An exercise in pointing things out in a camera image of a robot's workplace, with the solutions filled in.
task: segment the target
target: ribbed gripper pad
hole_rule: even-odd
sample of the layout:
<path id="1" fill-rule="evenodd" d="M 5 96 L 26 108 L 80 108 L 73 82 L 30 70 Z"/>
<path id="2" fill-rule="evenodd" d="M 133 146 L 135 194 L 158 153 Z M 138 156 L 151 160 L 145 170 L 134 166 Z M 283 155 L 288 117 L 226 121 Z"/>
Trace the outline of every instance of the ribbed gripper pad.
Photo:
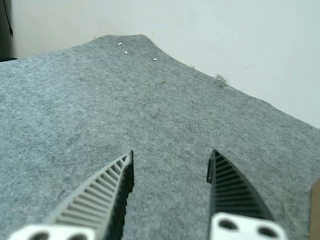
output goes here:
<path id="1" fill-rule="evenodd" d="M 217 150 L 210 156 L 206 181 L 211 183 L 210 219 L 224 212 L 273 221 L 253 185 Z"/>
<path id="2" fill-rule="evenodd" d="M 97 240 L 120 240 L 127 198 L 133 187 L 134 156 L 131 151 L 80 185 L 45 223 L 90 227 L 95 230 Z"/>

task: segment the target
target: mounting hole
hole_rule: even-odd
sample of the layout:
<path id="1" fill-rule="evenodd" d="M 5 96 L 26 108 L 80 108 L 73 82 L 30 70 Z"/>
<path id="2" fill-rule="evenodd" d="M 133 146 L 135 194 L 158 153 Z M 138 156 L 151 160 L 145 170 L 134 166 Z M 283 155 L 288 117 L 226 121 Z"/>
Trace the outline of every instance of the mounting hole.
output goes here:
<path id="1" fill-rule="evenodd" d="M 72 237 L 68 238 L 68 240 L 87 240 L 87 237 L 83 234 L 73 235 Z"/>
<path id="2" fill-rule="evenodd" d="M 273 231 L 272 229 L 270 229 L 268 227 L 260 227 L 258 231 L 261 235 L 264 235 L 264 236 L 268 236 L 271 238 L 277 237 L 277 234 L 275 233 L 275 231 Z"/>
<path id="3" fill-rule="evenodd" d="M 29 240 L 47 240 L 49 239 L 49 234 L 47 232 L 41 231 L 34 234 Z"/>
<path id="4" fill-rule="evenodd" d="M 229 230 L 237 230 L 237 226 L 230 220 L 221 220 L 219 221 L 219 226 Z"/>

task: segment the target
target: black cable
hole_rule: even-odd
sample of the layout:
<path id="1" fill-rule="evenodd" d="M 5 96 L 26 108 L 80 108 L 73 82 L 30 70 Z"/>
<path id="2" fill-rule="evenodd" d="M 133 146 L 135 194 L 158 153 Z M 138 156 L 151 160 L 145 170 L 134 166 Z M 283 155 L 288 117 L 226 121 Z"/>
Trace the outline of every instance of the black cable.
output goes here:
<path id="1" fill-rule="evenodd" d="M 4 6 L 6 20 L 7 20 L 8 25 L 9 25 L 9 33 L 10 33 L 10 36 L 13 37 L 14 36 L 14 31 L 12 30 L 10 19 L 9 19 L 9 16 L 8 16 L 6 0 L 3 0 L 3 6 Z"/>

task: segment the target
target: wooden edge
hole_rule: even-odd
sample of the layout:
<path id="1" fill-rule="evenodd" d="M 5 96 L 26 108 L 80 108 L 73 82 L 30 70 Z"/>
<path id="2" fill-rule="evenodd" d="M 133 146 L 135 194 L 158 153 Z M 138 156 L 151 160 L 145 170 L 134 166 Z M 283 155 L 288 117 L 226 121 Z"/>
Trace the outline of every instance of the wooden edge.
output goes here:
<path id="1" fill-rule="evenodd" d="M 312 185 L 309 231 L 309 240 L 320 239 L 320 179 Z"/>

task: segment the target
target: gray felt mat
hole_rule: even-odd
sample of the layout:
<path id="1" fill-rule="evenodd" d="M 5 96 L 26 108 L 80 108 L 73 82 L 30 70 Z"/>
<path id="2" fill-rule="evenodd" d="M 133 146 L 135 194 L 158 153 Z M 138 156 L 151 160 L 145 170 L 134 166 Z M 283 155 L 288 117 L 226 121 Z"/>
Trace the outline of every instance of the gray felt mat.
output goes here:
<path id="1" fill-rule="evenodd" d="M 0 236 L 40 223 L 132 149 L 123 239 L 205 240 L 213 148 L 253 183 L 291 240 L 307 239 L 319 129 L 172 59 L 143 35 L 0 63 Z"/>

